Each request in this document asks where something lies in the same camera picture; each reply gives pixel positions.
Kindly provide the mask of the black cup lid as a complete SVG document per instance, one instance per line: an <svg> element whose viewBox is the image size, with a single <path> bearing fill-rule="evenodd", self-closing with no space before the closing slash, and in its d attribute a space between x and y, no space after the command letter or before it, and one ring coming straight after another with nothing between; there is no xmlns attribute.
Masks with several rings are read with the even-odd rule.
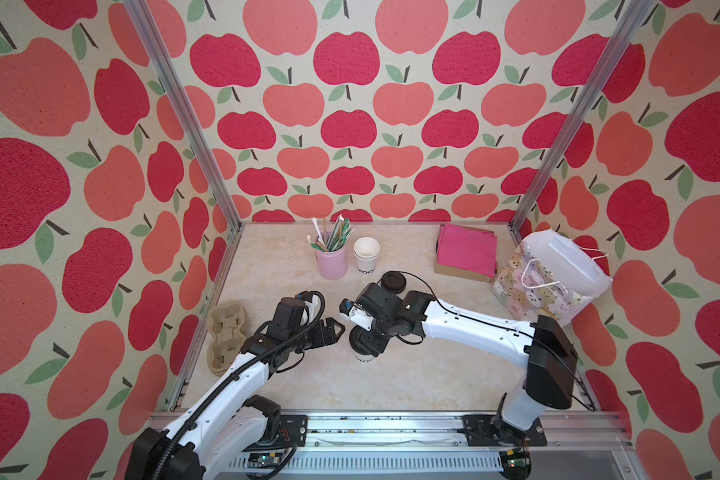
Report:
<svg viewBox="0 0 720 480"><path fill-rule="evenodd" d="M363 329L360 326L352 328L349 336L349 344L355 355L359 358L371 357L374 358L375 354L368 343L369 331Z"/></svg>

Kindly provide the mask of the white paper coffee cup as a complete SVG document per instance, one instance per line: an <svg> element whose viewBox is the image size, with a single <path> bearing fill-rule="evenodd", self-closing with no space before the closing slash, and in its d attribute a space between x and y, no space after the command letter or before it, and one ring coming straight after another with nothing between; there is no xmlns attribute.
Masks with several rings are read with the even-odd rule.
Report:
<svg viewBox="0 0 720 480"><path fill-rule="evenodd" d="M363 362L363 363L369 363L369 362L371 362L371 361L373 361L373 360L375 359L375 356L373 356L373 355L370 355L370 354L361 354L361 353L357 353L357 352L354 353L354 357L355 357L358 361Z"/></svg>

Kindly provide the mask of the white patterned gift bag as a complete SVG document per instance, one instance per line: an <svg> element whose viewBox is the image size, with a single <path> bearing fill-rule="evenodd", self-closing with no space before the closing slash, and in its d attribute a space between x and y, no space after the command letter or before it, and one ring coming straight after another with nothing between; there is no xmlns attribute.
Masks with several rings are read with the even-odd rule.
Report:
<svg viewBox="0 0 720 480"><path fill-rule="evenodd" d="M610 288L612 278L597 264L605 256L552 230L534 232L514 250L491 291L518 321L547 316L565 327Z"/></svg>

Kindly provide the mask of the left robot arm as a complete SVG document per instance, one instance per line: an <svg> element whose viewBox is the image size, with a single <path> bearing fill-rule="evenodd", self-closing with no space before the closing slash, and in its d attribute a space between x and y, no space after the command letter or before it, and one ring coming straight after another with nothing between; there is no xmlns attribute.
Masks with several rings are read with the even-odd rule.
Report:
<svg viewBox="0 0 720 480"><path fill-rule="evenodd" d="M323 317L318 291L284 297L273 318L247 338L232 365L200 400L158 431L134 441L126 479L214 479L247 447L270 446L282 430L281 407L256 393L291 354L338 342L345 327Z"/></svg>

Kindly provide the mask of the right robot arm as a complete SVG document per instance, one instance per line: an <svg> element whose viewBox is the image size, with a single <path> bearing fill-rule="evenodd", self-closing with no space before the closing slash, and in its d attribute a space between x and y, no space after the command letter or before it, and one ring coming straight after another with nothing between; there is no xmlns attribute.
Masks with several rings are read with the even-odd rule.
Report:
<svg viewBox="0 0 720 480"><path fill-rule="evenodd" d="M380 356L393 338L414 335L449 340L499 356L525 370L502 397L485 436L504 446L521 446L548 409L567 410L577 384L578 354L558 322L540 315L531 321L508 320L448 304L433 293L385 282L367 284L339 313L354 324L350 346L360 360Z"/></svg>

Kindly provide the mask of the stack of black lids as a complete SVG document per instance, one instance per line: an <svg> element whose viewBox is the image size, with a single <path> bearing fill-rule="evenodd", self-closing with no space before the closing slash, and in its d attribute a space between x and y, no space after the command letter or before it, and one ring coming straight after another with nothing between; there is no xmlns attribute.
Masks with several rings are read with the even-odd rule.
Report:
<svg viewBox="0 0 720 480"><path fill-rule="evenodd" d="M389 271L382 275L380 286L392 294L400 294L406 289L407 281L399 271Z"/></svg>

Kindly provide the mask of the cardboard cup carrier stack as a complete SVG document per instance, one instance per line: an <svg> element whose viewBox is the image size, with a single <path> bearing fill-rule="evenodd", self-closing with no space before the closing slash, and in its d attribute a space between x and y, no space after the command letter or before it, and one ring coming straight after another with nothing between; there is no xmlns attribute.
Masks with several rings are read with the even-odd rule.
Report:
<svg viewBox="0 0 720 480"><path fill-rule="evenodd" d="M221 377L232 365L246 340L242 327L247 313L239 301L229 301L215 306L206 321L211 342L207 350L210 372Z"/></svg>

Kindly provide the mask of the pink straw holder cup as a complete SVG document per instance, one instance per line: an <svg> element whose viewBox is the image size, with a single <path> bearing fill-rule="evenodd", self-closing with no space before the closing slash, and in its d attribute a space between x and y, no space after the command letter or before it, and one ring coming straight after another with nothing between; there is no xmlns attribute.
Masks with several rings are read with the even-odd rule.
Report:
<svg viewBox="0 0 720 480"><path fill-rule="evenodd" d="M315 250L318 272L326 280L339 280L348 270L347 249L345 246L332 252Z"/></svg>

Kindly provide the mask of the stack of white paper cups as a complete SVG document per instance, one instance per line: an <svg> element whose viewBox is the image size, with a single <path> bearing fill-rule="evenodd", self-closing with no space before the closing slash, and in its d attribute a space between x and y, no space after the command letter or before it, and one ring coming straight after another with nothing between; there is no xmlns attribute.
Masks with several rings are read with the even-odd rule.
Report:
<svg viewBox="0 0 720 480"><path fill-rule="evenodd" d="M380 243L372 237L361 237L354 243L353 252L357 269L362 274L371 274L377 267Z"/></svg>

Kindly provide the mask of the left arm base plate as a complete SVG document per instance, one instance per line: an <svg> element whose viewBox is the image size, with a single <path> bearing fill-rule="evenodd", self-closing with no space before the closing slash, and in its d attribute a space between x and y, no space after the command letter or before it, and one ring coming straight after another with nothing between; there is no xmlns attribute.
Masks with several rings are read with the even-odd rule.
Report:
<svg viewBox="0 0 720 480"><path fill-rule="evenodd" d="M308 427L307 415L279 415L268 418L264 436L244 449L245 452L304 447Z"/></svg>

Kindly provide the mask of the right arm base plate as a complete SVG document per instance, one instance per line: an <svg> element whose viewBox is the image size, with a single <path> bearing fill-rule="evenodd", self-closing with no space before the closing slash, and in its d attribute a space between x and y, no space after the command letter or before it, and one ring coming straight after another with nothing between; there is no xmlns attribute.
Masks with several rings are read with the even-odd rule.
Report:
<svg viewBox="0 0 720 480"><path fill-rule="evenodd" d="M527 431L519 430L489 414L471 414L462 417L463 434L470 447L544 447L548 444L540 420L536 419Z"/></svg>

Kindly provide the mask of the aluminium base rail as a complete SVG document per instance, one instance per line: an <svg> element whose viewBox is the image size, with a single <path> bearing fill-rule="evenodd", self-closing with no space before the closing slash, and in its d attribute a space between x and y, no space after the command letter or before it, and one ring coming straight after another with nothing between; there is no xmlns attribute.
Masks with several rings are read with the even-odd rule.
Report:
<svg viewBox="0 0 720 480"><path fill-rule="evenodd" d="M299 411L304 447L245 452L214 479L642 479L612 414L547 413L544 447L470 447L462 417L488 412Z"/></svg>

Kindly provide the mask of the left frame post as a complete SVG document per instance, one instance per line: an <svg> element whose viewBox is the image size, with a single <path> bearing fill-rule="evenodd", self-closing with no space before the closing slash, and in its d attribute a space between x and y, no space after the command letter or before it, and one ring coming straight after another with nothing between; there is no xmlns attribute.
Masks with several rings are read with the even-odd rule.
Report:
<svg viewBox="0 0 720 480"><path fill-rule="evenodd" d="M172 58L160 35L156 20L146 1L126 0L124 4L135 30L152 61L158 78L165 88L185 137L198 159L204 176L209 182L210 189L220 205L231 230L239 234L242 230L241 219L226 188L225 180L212 148L205 138L192 102L173 66Z"/></svg>

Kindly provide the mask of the frame post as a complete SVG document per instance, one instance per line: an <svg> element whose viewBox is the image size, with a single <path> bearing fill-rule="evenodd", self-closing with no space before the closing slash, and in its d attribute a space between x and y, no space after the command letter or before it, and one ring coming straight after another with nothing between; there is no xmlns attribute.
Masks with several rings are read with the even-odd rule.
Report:
<svg viewBox="0 0 720 480"><path fill-rule="evenodd" d="M124 4L135 30L152 61L158 78L165 88L185 137L198 159L204 176L209 182L210 189L220 205L231 230L239 234L242 230L241 219L226 188L225 180L212 148L205 138L192 102L173 66L172 58L160 35L156 20L146 1L126 0Z"/></svg>
<svg viewBox="0 0 720 480"><path fill-rule="evenodd" d="M583 85L581 93L574 101L573 108L568 113L551 149L544 154L537 173L527 192L522 196L512 217L509 232L512 234L515 243L522 240L521 228L525 220L536 204L546 183L550 180L557 163L562 159L563 154L578 133L588 112L598 100L605 84L613 74L634 35L649 15L653 4L653 1L635 0L626 5L624 13L618 20L613 34L604 47L603 53L596 62L589 79Z"/></svg>

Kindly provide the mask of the right frame post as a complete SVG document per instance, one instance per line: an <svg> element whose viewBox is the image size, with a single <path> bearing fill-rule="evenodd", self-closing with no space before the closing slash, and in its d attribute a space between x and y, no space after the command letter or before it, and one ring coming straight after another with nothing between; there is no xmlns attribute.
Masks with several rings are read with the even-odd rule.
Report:
<svg viewBox="0 0 720 480"><path fill-rule="evenodd" d="M522 196L512 217L509 232L512 234L515 243L522 240L521 228L525 220L536 204L546 183L550 180L557 163L562 159L563 154L578 133L588 112L598 100L605 84L613 74L634 35L649 15L653 4L653 1L635 0L626 5L624 13L618 20L613 34L604 47L603 53L596 62L589 79L583 85L581 93L574 101L573 108L568 113L551 149L544 154L537 173L527 192Z"/></svg>

